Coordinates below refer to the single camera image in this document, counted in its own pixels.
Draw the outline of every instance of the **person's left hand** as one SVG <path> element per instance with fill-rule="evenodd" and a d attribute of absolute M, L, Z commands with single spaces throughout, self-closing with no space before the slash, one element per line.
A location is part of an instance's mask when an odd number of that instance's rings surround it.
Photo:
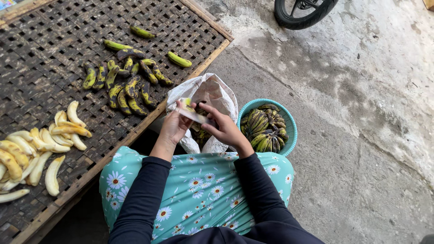
<path fill-rule="evenodd" d="M 181 106 L 179 101 L 176 101 L 176 106 Z M 192 108 L 196 108 L 196 104 L 191 103 Z M 178 111 L 172 111 L 164 119 L 163 126 L 161 128 L 160 137 L 167 142 L 172 142 L 176 145 L 187 132 L 188 128 L 193 124 L 193 121 Z"/>

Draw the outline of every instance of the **person's right hand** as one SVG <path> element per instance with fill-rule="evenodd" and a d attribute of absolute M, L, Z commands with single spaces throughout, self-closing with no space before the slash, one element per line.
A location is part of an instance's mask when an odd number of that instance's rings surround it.
<path fill-rule="evenodd" d="M 212 125 L 202 124 L 204 130 L 209 132 L 220 142 L 235 147 L 240 158 L 246 158 L 255 152 L 249 140 L 241 133 L 229 116 L 220 113 L 216 108 L 202 102 L 200 102 L 198 106 L 209 112 L 208 118 L 214 119 L 219 125 L 219 129 L 216 129 Z"/>

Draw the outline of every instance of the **black sleeve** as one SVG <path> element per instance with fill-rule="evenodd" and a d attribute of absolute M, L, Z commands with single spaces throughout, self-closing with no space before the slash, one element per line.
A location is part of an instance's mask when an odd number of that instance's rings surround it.
<path fill-rule="evenodd" d="M 151 243 L 154 220 L 163 197 L 171 163 L 146 157 L 128 191 L 108 243 Z"/>
<path fill-rule="evenodd" d="M 255 222 L 279 221 L 301 228 L 280 198 L 256 153 L 234 162 Z"/>

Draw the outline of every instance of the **black long-sleeve shirt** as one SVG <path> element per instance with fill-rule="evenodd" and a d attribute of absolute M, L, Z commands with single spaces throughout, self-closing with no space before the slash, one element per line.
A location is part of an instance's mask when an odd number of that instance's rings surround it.
<path fill-rule="evenodd" d="M 323 244 L 305 231 L 288 211 L 256 154 L 234 162 L 250 212 L 257 223 L 241 236 L 227 227 L 207 228 L 196 234 L 176 235 L 161 244 Z M 110 233 L 111 244 L 150 243 L 171 163 L 156 157 L 142 161 Z"/>

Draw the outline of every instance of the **tire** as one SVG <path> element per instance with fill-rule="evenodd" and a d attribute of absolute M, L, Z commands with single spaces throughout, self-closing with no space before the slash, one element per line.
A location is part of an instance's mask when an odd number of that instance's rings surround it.
<path fill-rule="evenodd" d="M 291 17 L 285 9 L 285 0 L 274 1 L 274 16 L 280 26 L 290 30 L 301 30 L 322 20 L 338 3 L 338 0 L 324 0 L 312 13 L 301 18 Z"/>

